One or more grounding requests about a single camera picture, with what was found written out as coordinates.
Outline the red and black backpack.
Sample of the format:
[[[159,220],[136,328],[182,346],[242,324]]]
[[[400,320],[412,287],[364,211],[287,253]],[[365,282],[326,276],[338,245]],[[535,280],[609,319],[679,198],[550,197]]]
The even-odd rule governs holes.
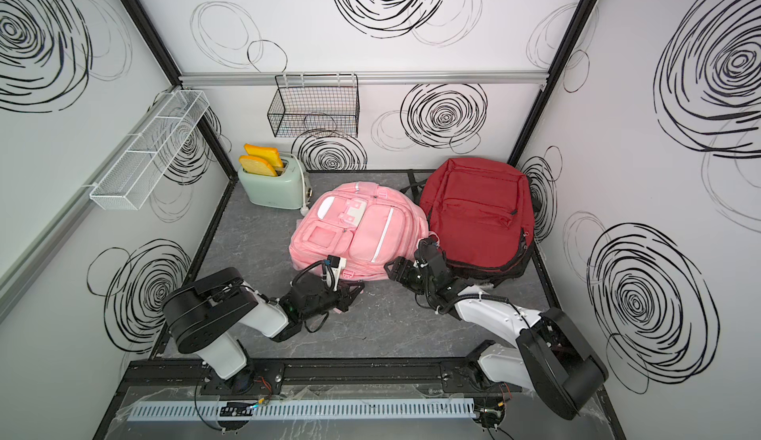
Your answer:
[[[499,267],[463,266],[457,269],[466,279],[478,279],[492,283],[495,287],[508,279],[518,279],[525,273],[534,251],[534,244],[527,242],[527,233],[522,231],[515,256],[505,265]]]

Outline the pink backpack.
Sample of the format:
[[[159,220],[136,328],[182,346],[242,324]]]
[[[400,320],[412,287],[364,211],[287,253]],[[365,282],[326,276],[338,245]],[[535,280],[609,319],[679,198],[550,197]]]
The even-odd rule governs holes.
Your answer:
[[[423,210],[400,191],[374,182],[349,182],[322,194],[289,243],[297,271],[330,256],[347,261],[340,279],[381,281],[384,265],[412,259],[431,235]]]

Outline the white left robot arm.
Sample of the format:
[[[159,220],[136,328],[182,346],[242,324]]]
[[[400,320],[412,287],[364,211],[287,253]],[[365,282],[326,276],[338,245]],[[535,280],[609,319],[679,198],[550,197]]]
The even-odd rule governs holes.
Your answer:
[[[339,279],[341,270],[328,260],[297,272],[283,297],[267,297],[228,268],[173,291],[163,301],[168,332],[178,352],[200,356],[218,378],[229,381],[250,366],[251,357],[230,331],[243,325],[275,342],[303,330],[309,321],[346,312],[365,284]]]

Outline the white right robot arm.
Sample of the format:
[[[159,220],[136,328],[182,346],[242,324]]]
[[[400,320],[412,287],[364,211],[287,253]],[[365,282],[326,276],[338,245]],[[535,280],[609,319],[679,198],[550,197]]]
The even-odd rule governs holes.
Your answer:
[[[566,420],[579,416],[608,380],[602,358],[567,313],[520,307],[457,277],[433,237],[419,241],[411,260],[397,257],[384,269],[436,314],[478,325],[507,342],[477,354],[481,372],[495,384],[532,390]]]

